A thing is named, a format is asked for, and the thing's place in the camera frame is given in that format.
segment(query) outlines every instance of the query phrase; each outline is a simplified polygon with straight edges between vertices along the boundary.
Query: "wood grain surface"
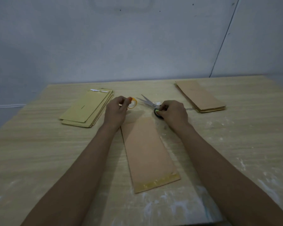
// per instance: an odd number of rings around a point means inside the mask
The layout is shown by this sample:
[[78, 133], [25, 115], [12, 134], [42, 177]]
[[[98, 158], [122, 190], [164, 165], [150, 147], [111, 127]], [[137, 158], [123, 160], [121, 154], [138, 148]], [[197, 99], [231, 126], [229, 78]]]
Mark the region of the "wood grain surface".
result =
[[[92, 128], [62, 125], [58, 117], [91, 88], [115, 96], [184, 103], [189, 121], [238, 170], [283, 209], [283, 89], [263, 76], [198, 79], [227, 109], [192, 110], [175, 80], [49, 85], [0, 128], [0, 225], [19, 225], [64, 174], [103, 122]], [[218, 207], [202, 186], [180, 139], [143, 103], [127, 119], [151, 116], [181, 180], [134, 194], [121, 132], [115, 135], [106, 170], [84, 225], [183, 225], [218, 222]]]

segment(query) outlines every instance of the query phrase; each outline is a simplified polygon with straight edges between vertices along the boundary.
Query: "adhesive tape strip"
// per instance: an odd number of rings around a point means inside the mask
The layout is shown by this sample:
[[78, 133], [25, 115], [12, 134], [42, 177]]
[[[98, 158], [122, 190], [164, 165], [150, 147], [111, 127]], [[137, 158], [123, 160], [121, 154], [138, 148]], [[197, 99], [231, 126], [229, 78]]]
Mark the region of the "adhesive tape strip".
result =
[[128, 106], [128, 108], [134, 108], [137, 105], [137, 100], [135, 98], [132, 98], [131, 104]]

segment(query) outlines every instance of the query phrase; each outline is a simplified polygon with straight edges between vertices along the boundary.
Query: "person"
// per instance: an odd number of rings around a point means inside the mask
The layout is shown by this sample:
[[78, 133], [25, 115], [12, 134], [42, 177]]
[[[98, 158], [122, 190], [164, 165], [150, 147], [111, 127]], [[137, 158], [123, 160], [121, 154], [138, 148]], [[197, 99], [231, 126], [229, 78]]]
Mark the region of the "person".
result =
[[[129, 98], [123, 96], [107, 104], [104, 123], [95, 137], [35, 205], [22, 226], [82, 224], [129, 104]], [[282, 209], [195, 131], [182, 103], [165, 101], [158, 114], [181, 139], [200, 180], [233, 226], [283, 225]]]

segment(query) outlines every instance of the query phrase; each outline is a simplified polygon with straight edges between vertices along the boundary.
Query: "person's right arm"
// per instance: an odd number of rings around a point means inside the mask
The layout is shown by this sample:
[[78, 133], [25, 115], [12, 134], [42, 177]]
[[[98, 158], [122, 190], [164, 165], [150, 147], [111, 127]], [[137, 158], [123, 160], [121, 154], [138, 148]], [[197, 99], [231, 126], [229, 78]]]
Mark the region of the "person's right arm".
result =
[[157, 113], [182, 140], [200, 180], [233, 226], [283, 225], [283, 210], [195, 131], [182, 103], [165, 101], [160, 110]]

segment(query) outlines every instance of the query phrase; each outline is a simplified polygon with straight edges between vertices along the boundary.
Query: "person's left arm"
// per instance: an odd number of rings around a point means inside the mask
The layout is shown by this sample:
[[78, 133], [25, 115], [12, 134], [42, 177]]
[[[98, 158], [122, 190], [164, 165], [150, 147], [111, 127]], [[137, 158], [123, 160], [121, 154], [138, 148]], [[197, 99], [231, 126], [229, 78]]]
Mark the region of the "person's left arm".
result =
[[128, 98], [120, 96], [107, 104], [104, 124], [95, 137], [21, 226], [81, 225], [95, 196], [113, 137], [124, 122], [130, 103]]

